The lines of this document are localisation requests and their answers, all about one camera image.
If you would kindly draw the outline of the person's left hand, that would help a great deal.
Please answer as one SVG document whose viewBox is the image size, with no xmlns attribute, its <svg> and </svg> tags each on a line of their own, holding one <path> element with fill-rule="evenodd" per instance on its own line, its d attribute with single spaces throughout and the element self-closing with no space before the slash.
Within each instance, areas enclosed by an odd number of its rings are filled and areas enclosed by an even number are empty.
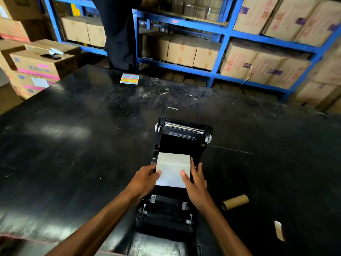
<svg viewBox="0 0 341 256">
<path fill-rule="evenodd" d="M 155 187 L 156 184 L 151 181 L 151 175 L 155 172 L 155 163 L 141 167 L 125 188 L 124 194 L 126 194 L 134 204 L 138 204 L 139 201 Z"/>
</svg>

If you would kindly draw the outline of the person's right hand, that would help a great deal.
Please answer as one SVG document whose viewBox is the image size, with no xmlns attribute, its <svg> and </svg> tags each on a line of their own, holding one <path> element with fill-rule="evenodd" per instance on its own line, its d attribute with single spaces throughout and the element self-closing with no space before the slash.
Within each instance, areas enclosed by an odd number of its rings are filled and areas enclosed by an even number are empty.
<svg viewBox="0 0 341 256">
<path fill-rule="evenodd" d="M 197 167 L 194 165 L 193 158 L 190 159 L 191 163 L 191 176 L 193 181 L 191 187 L 186 187 L 188 196 L 192 204 L 198 209 L 198 211 L 204 215 L 213 206 L 215 206 L 210 194 L 207 191 L 207 183 L 204 178 L 204 182 L 200 182 L 197 178 Z"/>
</svg>

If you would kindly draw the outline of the white label paper roll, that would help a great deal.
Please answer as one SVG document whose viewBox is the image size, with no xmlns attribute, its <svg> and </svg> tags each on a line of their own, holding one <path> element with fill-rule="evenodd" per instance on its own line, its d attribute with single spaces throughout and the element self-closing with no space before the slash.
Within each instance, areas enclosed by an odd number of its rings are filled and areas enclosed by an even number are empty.
<svg viewBox="0 0 341 256">
<path fill-rule="evenodd" d="M 184 170 L 187 176 L 190 177 L 190 155 L 160 152 L 156 162 L 156 170 L 161 170 L 161 175 L 156 181 L 156 186 L 185 188 L 180 173 L 181 170 Z"/>
</svg>

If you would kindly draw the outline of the person's right forearm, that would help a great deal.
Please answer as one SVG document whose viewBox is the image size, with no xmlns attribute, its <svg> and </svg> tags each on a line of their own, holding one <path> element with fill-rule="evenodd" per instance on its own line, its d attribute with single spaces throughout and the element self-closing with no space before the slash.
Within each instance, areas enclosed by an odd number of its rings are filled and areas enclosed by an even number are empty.
<svg viewBox="0 0 341 256">
<path fill-rule="evenodd" d="M 224 256 L 253 256 L 213 203 L 201 203 L 198 210 L 208 222 Z"/>
</svg>

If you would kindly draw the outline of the person's left forearm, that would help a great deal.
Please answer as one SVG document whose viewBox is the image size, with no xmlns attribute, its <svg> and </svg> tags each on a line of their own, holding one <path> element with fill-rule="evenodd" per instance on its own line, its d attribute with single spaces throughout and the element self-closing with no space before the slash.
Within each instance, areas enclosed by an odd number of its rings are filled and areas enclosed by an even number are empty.
<svg viewBox="0 0 341 256">
<path fill-rule="evenodd" d="M 137 190 L 126 188 L 45 256 L 94 256 L 140 196 Z"/>
</svg>

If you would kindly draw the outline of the black label printer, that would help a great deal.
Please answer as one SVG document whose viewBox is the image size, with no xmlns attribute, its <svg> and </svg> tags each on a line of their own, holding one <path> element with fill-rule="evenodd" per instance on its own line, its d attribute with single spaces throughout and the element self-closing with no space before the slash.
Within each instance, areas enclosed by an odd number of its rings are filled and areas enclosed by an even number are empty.
<svg viewBox="0 0 341 256">
<path fill-rule="evenodd" d="M 190 155 L 197 166 L 211 142 L 209 125 L 161 116 L 155 126 L 155 149 L 152 163 L 158 154 Z M 152 236 L 176 241 L 195 237 L 197 209 L 191 203 L 186 188 L 156 186 L 143 197 L 136 212 L 137 230 Z"/>
</svg>

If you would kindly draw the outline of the brown cardboard tube core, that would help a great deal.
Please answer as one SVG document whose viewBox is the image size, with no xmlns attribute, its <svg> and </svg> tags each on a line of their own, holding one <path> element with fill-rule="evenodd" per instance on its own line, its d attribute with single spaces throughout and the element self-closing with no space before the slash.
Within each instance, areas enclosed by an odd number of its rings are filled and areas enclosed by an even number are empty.
<svg viewBox="0 0 341 256">
<path fill-rule="evenodd" d="M 231 210 L 233 208 L 242 206 L 249 203 L 249 198 L 247 195 L 243 194 L 228 200 L 225 200 L 221 203 L 221 207 L 224 211 Z"/>
</svg>

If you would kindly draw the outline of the white paper scrap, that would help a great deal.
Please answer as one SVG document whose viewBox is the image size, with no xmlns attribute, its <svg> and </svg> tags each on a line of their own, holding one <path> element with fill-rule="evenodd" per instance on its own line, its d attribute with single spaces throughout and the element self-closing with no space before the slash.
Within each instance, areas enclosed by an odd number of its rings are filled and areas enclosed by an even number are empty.
<svg viewBox="0 0 341 256">
<path fill-rule="evenodd" d="M 274 226 L 275 226 L 275 233 L 276 233 L 277 238 L 280 241 L 285 242 L 283 231 L 282 231 L 282 224 L 279 221 L 275 220 Z"/>
</svg>

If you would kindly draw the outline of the colourful striped sticker sheet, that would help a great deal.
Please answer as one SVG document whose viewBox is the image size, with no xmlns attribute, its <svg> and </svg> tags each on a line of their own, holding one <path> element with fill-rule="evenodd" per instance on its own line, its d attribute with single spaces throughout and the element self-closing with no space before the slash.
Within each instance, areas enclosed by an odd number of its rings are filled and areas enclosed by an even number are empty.
<svg viewBox="0 0 341 256">
<path fill-rule="evenodd" d="M 129 84 L 129 85 L 138 85 L 138 82 L 139 82 L 139 74 L 123 73 L 121 76 L 121 80 L 120 80 L 121 84 Z"/>
</svg>

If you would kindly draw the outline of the plain brown cardboard box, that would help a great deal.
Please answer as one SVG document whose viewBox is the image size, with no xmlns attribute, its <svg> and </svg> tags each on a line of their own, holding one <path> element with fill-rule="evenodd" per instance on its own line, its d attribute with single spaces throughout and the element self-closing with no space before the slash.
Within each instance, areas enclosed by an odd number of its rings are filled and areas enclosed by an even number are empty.
<svg viewBox="0 0 341 256">
<path fill-rule="evenodd" d="M 85 16 L 66 16 L 61 18 L 64 34 L 67 40 L 90 45 Z"/>
<path fill-rule="evenodd" d="M 211 71 L 218 56 L 221 43 L 199 39 L 193 67 Z"/>
<path fill-rule="evenodd" d="M 102 22 L 98 20 L 88 21 L 86 25 L 90 45 L 104 48 L 106 43 L 106 35 Z"/>
<path fill-rule="evenodd" d="M 141 35 L 141 56 L 153 60 L 167 61 L 168 48 L 172 35 L 152 32 Z"/>
<path fill-rule="evenodd" d="M 167 62 L 193 67 L 198 38 L 174 34 L 168 45 Z"/>
</svg>

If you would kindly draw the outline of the cardboard box with white label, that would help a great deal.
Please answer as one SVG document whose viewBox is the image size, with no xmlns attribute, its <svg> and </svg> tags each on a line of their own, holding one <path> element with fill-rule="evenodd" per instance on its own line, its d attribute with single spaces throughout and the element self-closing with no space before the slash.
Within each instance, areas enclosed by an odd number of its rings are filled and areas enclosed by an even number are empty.
<svg viewBox="0 0 341 256">
<path fill-rule="evenodd" d="M 10 71 L 6 73 L 10 84 L 20 97 L 24 99 L 31 98 L 40 91 L 54 85 L 58 80 L 46 77 Z"/>
</svg>

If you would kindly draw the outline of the stack of red-printed cardboard boxes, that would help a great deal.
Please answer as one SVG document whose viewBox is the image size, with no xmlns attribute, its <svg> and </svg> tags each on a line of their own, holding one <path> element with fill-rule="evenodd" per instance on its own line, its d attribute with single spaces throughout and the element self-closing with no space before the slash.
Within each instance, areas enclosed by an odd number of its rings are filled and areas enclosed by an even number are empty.
<svg viewBox="0 0 341 256">
<path fill-rule="evenodd" d="M 309 56 L 311 65 L 303 72 L 303 74 L 296 80 L 296 82 L 289 89 L 284 89 L 282 87 L 268 86 L 265 84 L 252 82 L 251 80 L 242 80 L 242 79 L 237 79 L 234 77 L 223 76 L 223 78 L 226 78 L 228 81 L 240 82 L 241 84 L 245 84 L 248 86 L 259 87 L 259 88 L 273 90 L 273 91 L 282 93 L 282 96 L 280 97 L 280 101 L 283 103 L 287 103 L 289 99 L 291 98 L 291 96 L 294 94 L 294 92 L 298 91 L 298 87 L 302 87 L 304 78 L 312 70 L 313 66 L 315 66 L 322 59 L 326 51 L 332 46 L 332 44 L 336 42 L 337 38 L 341 36 L 341 23 L 338 23 L 335 26 L 334 32 L 332 32 L 332 34 L 326 39 L 326 41 L 323 43 L 321 47 L 306 45 L 306 44 L 293 42 L 293 41 L 285 41 L 282 39 L 277 39 L 277 38 L 265 36 L 262 34 L 258 34 L 258 35 L 250 34 L 250 33 L 241 32 L 241 31 L 237 31 L 233 29 L 237 21 L 237 16 L 239 15 L 240 10 L 242 9 L 243 2 L 244 0 L 229 0 L 228 1 L 228 5 L 225 9 L 225 12 L 222 18 L 222 22 L 227 22 L 227 26 L 223 27 L 220 33 L 223 36 L 221 39 L 222 47 L 227 48 L 228 43 L 232 39 L 240 39 L 243 41 L 248 41 L 252 44 L 258 43 L 258 44 L 268 45 L 270 47 L 274 47 L 277 49 L 282 48 L 282 49 L 309 53 L 311 54 Z"/>
</svg>

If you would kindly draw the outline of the clear plastic-wrapped bundle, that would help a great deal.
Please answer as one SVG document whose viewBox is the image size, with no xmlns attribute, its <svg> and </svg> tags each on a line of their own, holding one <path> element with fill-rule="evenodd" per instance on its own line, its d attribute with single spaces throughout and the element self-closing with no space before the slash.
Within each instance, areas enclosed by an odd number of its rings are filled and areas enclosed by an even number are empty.
<svg viewBox="0 0 341 256">
<path fill-rule="evenodd" d="M 159 0 L 153 12 L 209 22 L 222 22 L 229 0 Z"/>
</svg>

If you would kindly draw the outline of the open brown cardboard box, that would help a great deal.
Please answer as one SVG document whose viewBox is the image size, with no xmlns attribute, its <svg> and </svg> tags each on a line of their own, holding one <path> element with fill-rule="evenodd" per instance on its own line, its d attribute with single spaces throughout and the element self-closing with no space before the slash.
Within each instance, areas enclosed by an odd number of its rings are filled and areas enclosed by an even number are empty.
<svg viewBox="0 0 341 256">
<path fill-rule="evenodd" d="M 74 55 L 77 63 L 81 61 L 81 50 L 79 47 L 63 44 L 60 42 L 51 41 L 48 39 L 41 39 L 35 42 L 20 42 L 8 39 L 0 39 L 0 68 L 4 71 L 17 70 L 13 59 L 10 57 L 11 53 L 23 50 L 42 51 L 48 53 L 50 48 L 57 49 L 68 55 Z"/>
</svg>

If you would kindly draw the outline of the cardboard box with pink stripe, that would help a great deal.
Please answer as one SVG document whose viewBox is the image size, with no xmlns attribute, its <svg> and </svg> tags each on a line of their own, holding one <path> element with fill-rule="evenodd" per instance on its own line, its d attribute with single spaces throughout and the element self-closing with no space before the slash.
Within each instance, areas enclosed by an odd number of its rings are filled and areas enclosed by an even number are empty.
<svg viewBox="0 0 341 256">
<path fill-rule="evenodd" d="M 35 42 L 48 39 L 43 20 L 14 21 L 0 18 L 0 37 L 20 42 Z"/>
</svg>

